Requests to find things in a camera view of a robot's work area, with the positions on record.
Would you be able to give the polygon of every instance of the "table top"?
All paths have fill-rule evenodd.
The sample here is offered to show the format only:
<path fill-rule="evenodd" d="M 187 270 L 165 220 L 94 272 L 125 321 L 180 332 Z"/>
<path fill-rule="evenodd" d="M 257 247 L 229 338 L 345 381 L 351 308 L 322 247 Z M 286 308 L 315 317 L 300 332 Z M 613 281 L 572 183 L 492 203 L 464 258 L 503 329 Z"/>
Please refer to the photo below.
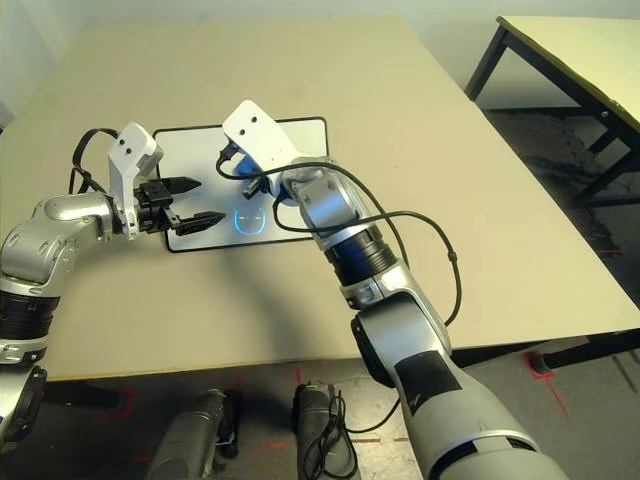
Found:
<path fill-rule="evenodd" d="M 498 17 L 640 132 L 640 20 Z"/>
<path fill-rule="evenodd" d="M 65 192 L 87 129 L 216 124 L 245 98 L 275 118 L 324 117 L 332 154 L 387 209 L 442 225 L 464 286 L 455 347 L 640 326 L 569 220 L 395 17 L 89 32 L 0 136 L 2 235 Z M 106 182 L 104 137 L 86 168 Z M 420 222 L 398 226 L 446 318 L 455 289 L 444 247 Z M 171 254 L 160 235 L 143 235 L 80 259 L 43 363 L 69 379 L 356 357 L 353 315 L 312 242 Z"/>

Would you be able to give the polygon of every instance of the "floor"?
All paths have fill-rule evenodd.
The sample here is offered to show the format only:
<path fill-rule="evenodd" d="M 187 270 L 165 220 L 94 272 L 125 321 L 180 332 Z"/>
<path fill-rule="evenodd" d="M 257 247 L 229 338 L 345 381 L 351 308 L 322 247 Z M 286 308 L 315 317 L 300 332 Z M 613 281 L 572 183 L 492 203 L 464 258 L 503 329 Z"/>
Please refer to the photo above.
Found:
<path fill-rule="evenodd" d="M 530 157 L 567 161 L 594 170 L 606 166 L 585 144 L 598 135 L 585 119 L 490 117 L 526 162 Z M 614 188 L 637 188 L 624 179 Z M 628 294 L 640 305 L 640 216 L 638 207 L 599 209 L 596 216 L 611 231 L 623 254 L 604 260 Z M 584 342 L 550 342 L 554 351 Z M 622 480 L 640 477 L 640 352 L 629 352 L 557 370 L 532 374 L 522 352 L 466 370 L 488 386 L 572 479 Z M 209 387 L 243 392 L 240 455 L 226 462 L 216 478 L 296 478 L 296 446 L 291 432 L 295 387 L 311 379 L 332 382 L 348 404 L 347 423 L 360 428 L 377 422 L 395 400 L 377 385 L 361 360 L 301 362 L 260 367 L 153 375 L 93 382 L 120 389 L 131 399 L 124 415 L 45 404 L 34 432 L 6 453 L 8 479 L 140 479 L 157 443 L 180 405 Z M 366 480 L 419 479 L 402 417 L 396 413 L 378 431 L 353 436 L 361 475 Z"/>

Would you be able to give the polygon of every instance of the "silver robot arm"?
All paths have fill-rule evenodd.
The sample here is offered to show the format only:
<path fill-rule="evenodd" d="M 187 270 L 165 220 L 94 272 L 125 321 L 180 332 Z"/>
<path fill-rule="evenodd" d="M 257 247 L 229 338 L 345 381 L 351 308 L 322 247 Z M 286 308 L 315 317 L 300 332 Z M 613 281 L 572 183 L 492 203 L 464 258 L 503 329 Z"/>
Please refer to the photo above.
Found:
<path fill-rule="evenodd" d="M 329 161 L 297 151 L 278 124 L 250 101 L 223 128 L 230 140 L 223 155 L 245 154 L 243 161 L 255 172 Z M 259 190 L 299 205 L 310 229 L 369 215 L 351 184 L 330 168 L 273 173 L 252 182 L 247 193 Z M 398 391 L 425 479 L 567 478 L 495 395 L 453 363 L 440 316 L 374 224 L 313 236 L 333 264 L 347 303 L 358 310 L 352 330 L 369 372 Z"/>
<path fill-rule="evenodd" d="M 78 257 L 115 235 L 134 240 L 140 232 L 169 228 L 188 234 L 224 217 L 203 212 L 182 220 L 171 211 L 172 194 L 200 185 L 192 179 L 156 179 L 134 188 L 134 179 L 150 173 L 160 158 L 155 140 L 140 125 L 129 124 L 109 151 L 109 193 L 42 201 L 7 235 L 0 250 L 0 446 L 20 440 L 33 424 L 47 379 L 37 362 Z"/>

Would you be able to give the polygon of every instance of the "wall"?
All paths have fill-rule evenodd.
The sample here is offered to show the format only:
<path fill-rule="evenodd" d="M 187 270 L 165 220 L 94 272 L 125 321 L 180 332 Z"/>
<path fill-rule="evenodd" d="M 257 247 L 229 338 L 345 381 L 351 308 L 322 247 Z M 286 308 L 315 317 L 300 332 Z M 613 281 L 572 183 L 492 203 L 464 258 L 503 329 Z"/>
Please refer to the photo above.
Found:
<path fill-rule="evenodd" d="M 96 26 L 232 17 L 394 13 L 404 18 L 449 75 L 464 86 L 495 31 L 498 15 L 640 18 L 640 1 L 5 0 L 3 10 L 0 109 L 4 102 L 16 113 L 73 39 Z M 480 103 L 496 108 L 571 102 L 531 67 L 507 54 Z"/>

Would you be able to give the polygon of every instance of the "cable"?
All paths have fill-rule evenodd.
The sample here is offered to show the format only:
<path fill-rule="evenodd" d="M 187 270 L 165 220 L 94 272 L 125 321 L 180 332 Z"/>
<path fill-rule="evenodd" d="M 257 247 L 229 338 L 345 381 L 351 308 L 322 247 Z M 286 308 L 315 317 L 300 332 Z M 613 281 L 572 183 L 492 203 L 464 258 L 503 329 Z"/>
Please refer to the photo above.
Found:
<path fill-rule="evenodd" d="M 322 433 L 318 436 L 318 438 L 314 439 L 313 442 L 309 444 L 307 447 L 307 451 L 304 454 L 302 460 L 302 473 L 307 480 L 317 480 L 320 478 L 322 474 L 325 474 L 329 478 L 333 478 L 336 480 L 347 480 L 352 478 L 356 472 L 358 471 L 358 454 L 353 446 L 353 442 L 349 437 L 349 429 L 345 424 L 345 416 L 347 413 L 347 404 L 342 398 L 342 392 L 338 391 L 337 395 L 332 395 L 331 400 L 329 402 L 329 420 L 327 420 L 327 425 L 325 426 Z M 326 469 L 326 460 L 327 455 L 331 451 L 331 449 L 340 441 L 340 438 L 344 438 L 347 447 L 349 448 L 349 454 L 353 459 L 353 466 L 348 473 L 344 475 L 338 475 L 336 473 L 330 472 Z M 313 451 L 314 448 L 318 449 L 318 458 L 316 460 L 315 465 L 311 472 L 307 469 L 307 461 L 309 459 L 309 454 Z"/>
<path fill-rule="evenodd" d="M 379 429 L 382 425 L 387 423 L 389 421 L 389 419 L 391 418 L 391 416 L 394 413 L 396 413 L 396 410 L 398 409 L 399 406 L 400 406 L 400 399 L 398 398 L 396 400 L 396 403 L 393 404 L 393 407 L 391 407 L 391 410 L 389 410 L 389 413 L 387 413 L 385 415 L 385 417 L 382 420 L 380 420 L 378 423 L 376 423 L 373 427 L 363 428 L 363 429 L 352 429 L 352 428 L 348 428 L 347 427 L 347 432 L 356 433 L 356 434 L 373 432 L 374 430 Z"/>
<path fill-rule="evenodd" d="M 92 128 L 82 135 L 71 159 L 73 167 L 71 168 L 71 177 L 69 178 L 69 194 L 73 194 L 73 189 L 76 183 L 76 172 L 82 176 L 82 184 L 76 193 L 85 193 L 89 187 L 94 189 L 96 192 L 106 193 L 105 189 L 102 188 L 102 185 L 91 178 L 91 173 L 82 168 L 82 155 L 84 154 L 84 150 L 87 148 L 89 141 L 98 132 L 106 133 L 107 135 L 111 135 L 113 138 L 118 138 L 118 132 L 112 128 Z"/>
<path fill-rule="evenodd" d="M 335 165 L 333 163 L 325 163 L 325 162 L 305 162 L 305 163 L 296 163 L 293 165 L 285 165 L 283 167 L 278 167 L 278 168 L 272 168 L 271 170 L 265 170 L 260 173 L 252 173 L 248 175 L 230 175 L 222 170 L 222 164 L 228 160 L 231 160 L 231 157 L 233 157 L 233 155 L 237 151 L 238 151 L 238 147 L 236 145 L 232 143 L 227 144 L 227 146 L 223 148 L 222 151 L 220 152 L 220 157 L 216 162 L 216 172 L 218 172 L 219 175 L 221 175 L 222 177 L 228 180 L 253 180 L 255 178 L 265 178 L 268 175 L 271 175 L 273 173 L 286 172 L 288 170 L 297 170 L 299 168 L 307 168 L 307 167 L 327 168 L 329 170 L 335 170 L 336 172 L 341 173 L 342 175 L 347 177 L 349 180 L 351 180 L 353 183 L 355 183 L 360 188 L 360 190 L 362 190 L 365 193 L 365 195 L 369 198 L 369 200 L 371 200 L 371 203 L 373 203 L 373 205 L 378 209 L 380 213 L 386 213 L 385 209 L 382 208 L 382 205 L 380 204 L 378 199 L 375 197 L 373 192 L 371 192 L 371 190 L 369 190 L 369 188 L 367 188 L 367 186 L 353 173 L 351 173 L 349 170 L 345 168 L 342 168 L 339 165 Z M 385 221 L 387 222 L 387 224 L 389 225 L 389 228 L 393 232 L 393 236 L 395 237 L 396 242 L 398 242 L 398 247 L 400 248 L 400 253 L 402 255 L 402 259 L 404 260 L 404 263 L 406 263 L 407 266 L 409 266 L 409 256 L 407 255 L 407 250 L 404 246 L 404 242 L 402 241 L 402 237 L 400 236 L 400 232 L 398 232 L 398 229 L 396 228 L 395 224 L 390 219 L 385 219 Z"/>
<path fill-rule="evenodd" d="M 231 175 L 224 172 L 222 170 L 222 164 L 226 161 L 231 160 L 231 158 L 238 152 L 238 150 L 239 148 L 237 145 L 229 142 L 227 146 L 225 146 L 220 151 L 220 157 L 216 162 L 216 171 L 218 172 L 219 175 L 229 180 L 252 180 L 255 178 L 265 178 L 266 176 L 271 175 L 273 173 L 286 172 L 288 170 L 296 170 L 299 168 L 306 168 L 306 167 L 328 168 L 330 170 L 335 170 L 341 173 L 342 175 L 347 177 L 349 180 L 351 180 L 353 183 L 355 183 L 367 195 L 367 197 L 369 197 L 371 202 L 380 211 L 380 215 L 373 215 L 367 218 L 361 218 L 361 219 L 353 220 L 351 222 L 346 222 L 346 223 L 331 226 L 331 227 L 313 228 L 313 229 L 289 227 L 287 225 L 282 224 L 278 218 L 278 212 L 277 212 L 278 205 L 284 201 L 284 197 L 280 195 L 278 196 L 278 198 L 276 198 L 276 200 L 273 203 L 273 216 L 274 216 L 274 221 L 276 222 L 276 225 L 278 225 L 283 230 L 288 230 L 290 232 L 296 232 L 296 233 L 321 233 L 321 232 L 331 232 L 337 229 L 347 228 L 355 225 L 362 225 L 365 223 L 370 223 L 372 221 L 385 220 L 389 225 L 389 227 L 391 228 L 391 231 L 393 232 L 396 238 L 396 241 L 398 242 L 398 246 L 400 247 L 400 251 L 402 253 L 402 259 L 405 261 L 405 263 L 408 266 L 409 265 L 408 256 L 404 247 L 404 242 L 400 237 L 400 233 L 398 232 L 395 224 L 391 221 L 391 218 L 399 217 L 399 216 L 414 217 L 430 225 L 438 233 L 443 243 L 447 247 L 447 257 L 449 258 L 449 261 L 451 262 L 451 268 L 453 269 L 453 277 L 454 277 L 455 286 L 456 286 L 456 300 L 453 306 L 453 310 L 449 315 L 449 318 L 447 318 L 447 320 L 444 322 L 444 324 L 445 326 L 448 327 L 449 325 L 451 325 L 451 323 L 453 323 L 453 321 L 458 315 L 458 312 L 460 311 L 460 306 L 462 304 L 462 281 L 460 279 L 460 269 L 458 267 L 458 255 L 453 249 L 453 246 L 451 245 L 451 242 L 449 241 L 449 238 L 445 234 L 444 230 L 434 220 L 427 217 L 426 215 L 422 215 L 417 212 L 412 212 L 410 210 L 400 210 L 397 212 L 385 211 L 385 209 L 382 207 L 380 202 L 376 199 L 375 195 L 373 195 L 371 190 L 369 190 L 369 188 L 358 177 L 356 177 L 349 170 L 332 163 L 304 162 L 304 163 L 297 163 L 292 165 L 285 165 L 282 167 L 273 168 L 271 170 L 265 170 L 263 172 L 252 173 L 248 175 Z"/>
<path fill-rule="evenodd" d="M 278 218 L 278 206 L 282 203 L 283 200 L 284 200 L 283 197 L 278 197 L 273 202 L 273 207 L 272 207 L 273 220 L 275 221 L 276 225 L 278 225 L 278 227 L 282 228 L 283 230 L 287 230 L 289 232 L 297 232 L 297 233 L 331 232 L 337 229 L 353 227 L 356 225 L 362 225 L 364 223 L 370 223 L 378 220 L 383 220 L 383 219 L 392 218 L 392 217 L 401 217 L 401 216 L 417 218 L 418 220 L 422 220 L 423 222 L 430 225 L 438 233 L 438 235 L 442 239 L 442 242 L 447 247 L 447 257 L 451 262 L 451 267 L 453 269 L 453 277 L 456 284 L 455 304 L 453 306 L 453 310 L 451 311 L 451 315 L 449 315 L 449 318 L 444 322 L 444 324 L 445 326 L 448 327 L 455 320 L 456 316 L 458 315 L 458 312 L 460 311 L 460 305 L 462 304 L 462 281 L 460 279 L 460 270 L 458 268 L 458 255 L 453 249 L 453 245 L 451 245 L 451 242 L 449 241 L 447 234 L 444 233 L 444 230 L 442 230 L 442 227 L 440 227 L 440 225 L 438 225 L 434 220 L 427 217 L 426 215 L 422 215 L 421 213 L 412 212 L 411 210 L 399 210 L 396 212 L 385 212 L 380 215 L 373 215 L 371 217 L 360 218 L 357 220 L 353 220 L 351 222 L 346 222 L 346 223 L 342 223 L 342 224 L 334 225 L 330 227 L 320 227 L 320 228 L 290 227 L 288 225 L 284 225 L 282 222 L 280 222 L 280 219 Z"/>

